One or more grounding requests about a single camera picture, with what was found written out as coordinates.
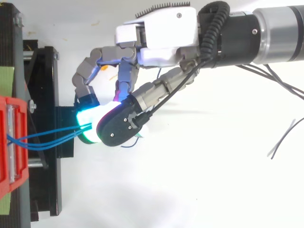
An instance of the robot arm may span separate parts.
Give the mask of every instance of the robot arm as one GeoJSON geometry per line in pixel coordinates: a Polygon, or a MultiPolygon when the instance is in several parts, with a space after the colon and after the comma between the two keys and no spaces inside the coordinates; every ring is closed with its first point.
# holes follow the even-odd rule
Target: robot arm
{"type": "Polygon", "coordinates": [[[96,129],[98,137],[109,146],[136,135],[151,117],[152,106],[194,81],[197,65],[214,68],[304,60],[304,6],[229,14],[226,3],[214,2],[197,16],[188,4],[168,4],[137,16],[116,29],[116,47],[99,48],[98,53],[94,49],[73,77],[80,105],[94,106],[97,99],[88,83],[101,65],[120,64],[116,92],[122,94],[122,103],[101,116],[96,129]],[[178,64],[180,67],[132,92],[138,66],[178,64]]]}

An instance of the red plastic part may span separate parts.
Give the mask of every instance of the red plastic part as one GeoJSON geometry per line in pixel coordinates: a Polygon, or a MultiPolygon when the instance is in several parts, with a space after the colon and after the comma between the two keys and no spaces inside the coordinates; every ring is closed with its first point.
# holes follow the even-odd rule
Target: red plastic part
{"type": "Polygon", "coordinates": [[[29,178],[28,150],[15,145],[16,157],[16,178],[15,182],[9,182],[8,158],[7,158],[7,139],[6,139],[6,105],[15,106],[15,138],[27,135],[27,103],[12,97],[0,97],[0,199],[8,192],[14,191],[29,178]]]}
{"type": "Polygon", "coordinates": [[[6,123],[6,102],[0,97],[0,199],[10,191],[6,123]]]}

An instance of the white backdrop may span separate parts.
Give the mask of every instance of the white backdrop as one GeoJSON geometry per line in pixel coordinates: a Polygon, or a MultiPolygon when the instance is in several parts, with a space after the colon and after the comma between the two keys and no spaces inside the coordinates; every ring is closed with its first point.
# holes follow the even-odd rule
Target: white backdrop
{"type": "MultiPolygon", "coordinates": [[[[24,14],[24,39],[54,46],[60,105],[72,105],[71,78],[95,47],[113,45],[115,27],[162,3],[140,0],[12,0],[24,14]]],[[[232,11],[298,5],[303,0],[230,0],[232,11]]],[[[191,1],[197,10],[207,1],[191,1]]],[[[303,62],[272,65],[304,88],[303,62]]],[[[137,87],[157,69],[141,70],[137,87]]],[[[93,82],[101,103],[113,98],[117,69],[93,82]]],[[[304,103],[278,84],[236,67],[201,70],[148,123],[132,149],[85,145],[62,160],[63,211],[40,213],[34,228],[302,228],[304,124],[275,159],[266,155],[304,103]]]]}

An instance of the coiled black cable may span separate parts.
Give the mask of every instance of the coiled black cable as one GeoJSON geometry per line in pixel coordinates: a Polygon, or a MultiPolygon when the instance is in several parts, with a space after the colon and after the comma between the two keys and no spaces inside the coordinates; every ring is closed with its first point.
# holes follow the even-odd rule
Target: coiled black cable
{"type": "Polygon", "coordinates": [[[201,13],[215,13],[200,45],[201,59],[209,60],[213,58],[214,45],[217,43],[221,30],[229,17],[230,6],[224,1],[215,1],[202,8],[199,11],[199,14],[201,13]]]}

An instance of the green tape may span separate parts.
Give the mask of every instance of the green tape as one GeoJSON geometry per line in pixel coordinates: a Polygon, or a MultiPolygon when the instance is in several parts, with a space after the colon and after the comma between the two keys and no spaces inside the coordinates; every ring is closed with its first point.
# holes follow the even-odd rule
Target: green tape
{"type": "Polygon", "coordinates": [[[10,193],[6,194],[0,200],[0,215],[9,215],[10,213],[10,193]]]}
{"type": "MultiPolygon", "coordinates": [[[[11,96],[14,80],[14,67],[0,66],[0,96],[11,96]]],[[[0,199],[0,215],[10,213],[10,193],[0,199]]]]}
{"type": "Polygon", "coordinates": [[[0,66],[0,96],[11,96],[14,80],[14,68],[0,66]]]}

